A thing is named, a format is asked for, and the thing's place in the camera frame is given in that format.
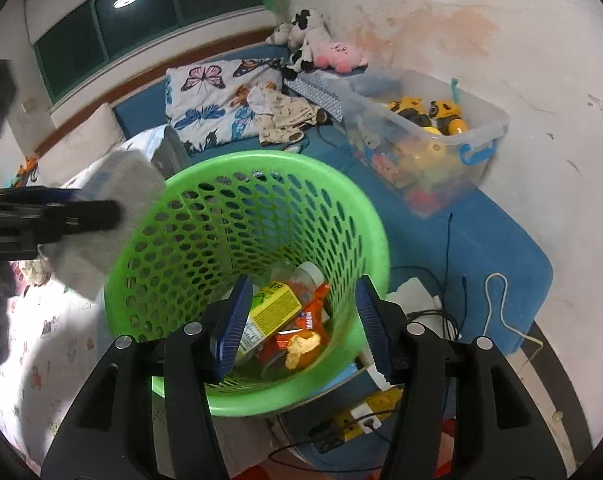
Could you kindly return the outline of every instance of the white storage bin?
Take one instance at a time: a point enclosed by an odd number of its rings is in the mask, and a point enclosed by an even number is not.
[[[474,189],[508,132],[504,110],[464,90],[459,90],[459,106],[469,129],[452,136],[432,134],[386,109],[403,96],[422,98],[426,110],[432,101],[452,100],[450,83],[414,70],[368,70],[335,87],[355,156],[419,216]]]

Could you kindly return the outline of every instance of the green plastic basket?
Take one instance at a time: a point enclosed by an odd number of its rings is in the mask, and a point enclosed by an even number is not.
[[[214,289],[240,273],[310,260],[330,283],[332,338],[311,367],[287,379],[231,373],[207,386],[212,415],[273,412],[307,399],[365,344],[354,303],[368,274],[386,292],[389,250],[373,204],[344,174],[284,152],[222,155],[181,171],[133,235],[105,289],[113,336],[165,337],[197,320]],[[163,378],[153,390],[164,395]]]

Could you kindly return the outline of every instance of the yellow power strip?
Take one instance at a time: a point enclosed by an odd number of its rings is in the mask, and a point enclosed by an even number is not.
[[[385,410],[394,410],[396,404],[401,399],[401,390],[394,386],[390,390],[386,390],[385,392],[375,392],[370,397],[366,397],[362,402],[357,402],[349,409],[344,410],[333,418],[333,426],[335,428],[344,428],[342,430],[342,439],[344,442],[354,439],[356,436],[359,436],[363,433],[363,430],[354,422],[353,415],[351,415],[350,410],[363,404],[364,402],[370,406],[370,409],[373,412],[383,412]],[[379,420],[385,420],[389,418],[392,413],[386,413],[385,415],[376,415]]]

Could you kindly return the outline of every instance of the silver bolt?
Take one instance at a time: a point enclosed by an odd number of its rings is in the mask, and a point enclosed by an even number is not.
[[[408,323],[406,330],[410,332],[412,335],[422,335],[425,332],[424,325],[421,323]]]
[[[115,346],[120,350],[128,348],[132,343],[133,338],[129,335],[120,335],[117,339],[115,339]]]
[[[482,350],[490,350],[493,347],[493,342],[487,337],[478,337],[477,338],[477,346]]]
[[[186,335],[197,335],[202,331],[202,329],[203,327],[201,326],[201,323],[191,321],[190,323],[186,323],[184,332],[186,332]]]

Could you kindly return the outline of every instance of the butterfly pillow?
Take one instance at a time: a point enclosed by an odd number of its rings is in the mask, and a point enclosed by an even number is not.
[[[166,119],[190,155],[258,135],[246,97],[257,84],[281,90],[280,61],[220,60],[166,71]]]

